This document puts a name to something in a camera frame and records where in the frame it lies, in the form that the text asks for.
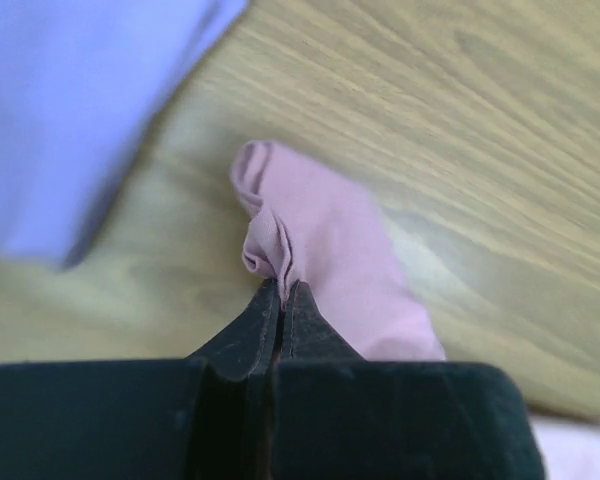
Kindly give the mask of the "pink t-shirt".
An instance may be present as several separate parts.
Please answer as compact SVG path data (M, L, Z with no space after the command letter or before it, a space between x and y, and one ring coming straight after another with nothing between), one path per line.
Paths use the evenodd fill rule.
M251 218L244 262L277 280L285 312L303 282L322 317L364 360L451 362L362 187L273 142L247 144L231 181ZM600 479L600 427L527 414L541 479Z

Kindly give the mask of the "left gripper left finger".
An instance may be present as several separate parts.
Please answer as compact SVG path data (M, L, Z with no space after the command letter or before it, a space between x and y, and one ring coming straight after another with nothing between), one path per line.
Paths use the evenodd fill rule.
M0 479L260 479L280 298L176 359L0 365Z

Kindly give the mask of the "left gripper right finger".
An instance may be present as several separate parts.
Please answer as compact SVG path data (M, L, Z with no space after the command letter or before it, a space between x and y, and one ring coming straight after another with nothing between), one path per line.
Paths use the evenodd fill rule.
M471 362L361 358L295 284L273 375L276 479L541 479L514 382Z

